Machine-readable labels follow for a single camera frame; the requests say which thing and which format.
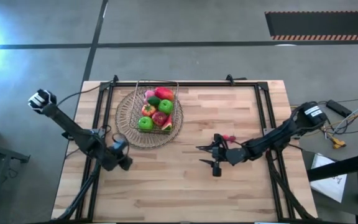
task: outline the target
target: green apple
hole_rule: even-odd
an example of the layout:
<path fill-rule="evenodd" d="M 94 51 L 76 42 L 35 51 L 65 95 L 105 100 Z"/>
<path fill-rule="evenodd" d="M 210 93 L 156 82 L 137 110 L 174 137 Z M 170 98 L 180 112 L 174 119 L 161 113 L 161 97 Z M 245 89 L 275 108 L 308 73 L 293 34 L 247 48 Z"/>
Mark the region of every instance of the green apple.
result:
<path fill-rule="evenodd" d="M 143 129 L 143 131 L 151 130 L 154 126 L 152 118 L 148 116 L 141 117 L 138 125 L 140 129 Z"/>
<path fill-rule="evenodd" d="M 170 115 L 173 111 L 173 103 L 169 100 L 162 100 L 158 105 L 158 110 L 167 115 Z"/>

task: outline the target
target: wooden table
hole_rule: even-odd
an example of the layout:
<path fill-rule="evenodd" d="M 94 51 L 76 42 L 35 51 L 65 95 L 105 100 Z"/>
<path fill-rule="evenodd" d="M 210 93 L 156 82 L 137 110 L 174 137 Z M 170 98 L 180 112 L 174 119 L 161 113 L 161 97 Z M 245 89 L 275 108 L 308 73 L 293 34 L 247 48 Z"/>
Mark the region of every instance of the wooden table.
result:
<path fill-rule="evenodd" d="M 284 82 L 267 82 L 275 119 L 279 125 L 291 113 Z M 85 82 L 83 90 L 99 84 L 100 82 Z M 115 132 L 116 108 L 133 90 L 133 87 L 114 88 L 109 121 L 112 133 Z M 83 128 L 91 128 L 97 97 L 98 91 L 91 91 L 80 97 L 75 121 Z M 198 160 L 211 159 L 211 155 L 195 148 L 210 144 L 214 133 L 234 134 L 240 142 L 261 136 L 254 89 L 235 86 L 181 87 L 179 100 L 183 107 L 184 123 L 180 134 L 171 143 L 152 150 L 131 148 L 130 156 L 134 163 L 128 172 L 119 167 L 111 172 L 101 171 L 93 220 L 277 221 L 265 157 L 235 167 L 222 163 L 222 177 L 213 177 L 211 168 Z M 103 120 L 104 108 L 101 111 L 99 126 Z M 106 142 L 112 143 L 110 136 L 106 138 Z M 71 142 L 67 153 L 75 149 L 77 146 Z M 316 217 L 301 151 L 288 147 L 283 151 L 283 156 L 291 190 L 307 211 Z M 78 193 L 84 163 L 85 156 L 80 151 L 65 161 L 52 218 L 62 214 Z M 88 211 L 89 198 L 90 190 L 85 200 L 84 216 Z M 280 198 L 287 217 L 282 192 Z"/>

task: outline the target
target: red object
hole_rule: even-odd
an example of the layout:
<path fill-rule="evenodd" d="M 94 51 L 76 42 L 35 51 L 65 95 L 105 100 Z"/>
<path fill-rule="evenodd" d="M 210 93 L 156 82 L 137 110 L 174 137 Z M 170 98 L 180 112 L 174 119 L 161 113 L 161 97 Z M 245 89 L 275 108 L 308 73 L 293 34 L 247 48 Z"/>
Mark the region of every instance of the red object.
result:
<path fill-rule="evenodd" d="M 161 100 L 173 101 L 173 92 L 168 88 L 157 87 L 154 92 L 155 92 L 155 96 L 160 98 Z"/>
<path fill-rule="evenodd" d="M 151 117 L 156 111 L 157 111 L 157 109 L 155 109 L 155 107 L 150 104 L 146 104 L 142 107 L 142 115 L 143 116 Z"/>
<path fill-rule="evenodd" d="M 235 140 L 236 140 L 236 137 L 235 137 L 235 136 L 230 136 L 230 137 L 229 137 L 229 141 L 230 141 L 230 142 L 234 142 Z"/>
<path fill-rule="evenodd" d="M 152 116 L 154 124 L 156 124 L 157 126 L 160 126 L 160 127 L 165 124 L 165 121 L 167 120 L 167 118 L 168 118 L 168 116 L 161 111 L 155 112 Z"/>
<path fill-rule="evenodd" d="M 172 129 L 172 115 L 168 116 L 167 121 L 165 124 L 161 127 L 161 130 L 170 131 Z"/>

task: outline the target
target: black floor stripe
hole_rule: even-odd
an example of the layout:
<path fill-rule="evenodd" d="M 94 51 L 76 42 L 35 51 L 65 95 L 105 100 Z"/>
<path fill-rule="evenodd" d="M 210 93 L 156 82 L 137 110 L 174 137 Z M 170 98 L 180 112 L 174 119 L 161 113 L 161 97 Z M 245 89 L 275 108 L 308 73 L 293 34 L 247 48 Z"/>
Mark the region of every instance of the black floor stripe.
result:
<path fill-rule="evenodd" d="M 0 44 L 0 50 L 11 49 L 87 49 L 92 44 Z"/>
<path fill-rule="evenodd" d="M 229 42 L 141 42 L 98 44 L 101 49 L 141 49 L 159 47 L 258 47 L 276 45 L 358 45 L 358 40 L 304 40 L 304 41 L 229 41 Z"/>
<path fill-rule="evenodd" d="M 358 40 L 358 11 L 266 12 L 275 40 Z"/>
<path fill-rule="evenodd" d="M 109 0 L 103 0 L 103 2 L 102 2 L 102 6 L 101 6 L 101 9 L 99 12 L 99 17 L 98 17 L 98 23 L 94 30 L 91 50 L 89 51 L 88 59 L 86 61 L 85 71 L 84 71 L 84 75 L 82 78 L 82 82 L 88 81 L 91 76 L 92 64 L 93 64 L 94 56 L 96 54 L 96 49 L 98 46 L 99 37 L 100 37 L 101 30 L 102 30 L 104 14 L 106 12 L 108 2 L 109 2 Z"/>

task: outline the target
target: concrete floor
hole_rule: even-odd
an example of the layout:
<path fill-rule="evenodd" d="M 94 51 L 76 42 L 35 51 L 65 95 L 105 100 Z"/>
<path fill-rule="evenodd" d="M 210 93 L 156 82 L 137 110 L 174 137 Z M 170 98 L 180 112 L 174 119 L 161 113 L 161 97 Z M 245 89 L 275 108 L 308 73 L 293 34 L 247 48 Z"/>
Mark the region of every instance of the concrete floor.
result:
<path fill-rule="evenodd" d="M 0 44 L 91 43 L 102 0 L 0 0 Z M 270 41 L 264 11 L 358 10 L 358 0 L 110 0 L 100 43 Z M 67 146 L 62 130 L 28 108 L 39 88 L 59 99 L 80 89 L 89 49 L 0 50 L 0 145 L 31 154 L 0 193 L 0 223 L 46 221 L 52 212 Z M 358 98 L 358 45 L 98 49 L 90 80 L 215 80 L 227 74 L 285 80 L 291 104 Z M 78 98 L 62 105 L 71 117 Z M 350 110 L 358 101 L 346 103 Z M 330 114 L 331 120 L 340 119 Z M 358 129 L 355 122 L 351 129 Z M 320 135 L 307 151 L 334 159 L 358 155 L 358 133 L 333 150 Z M 354 222 L 355 178 L 342 204 L 315 193 L 320 218 Z"/>

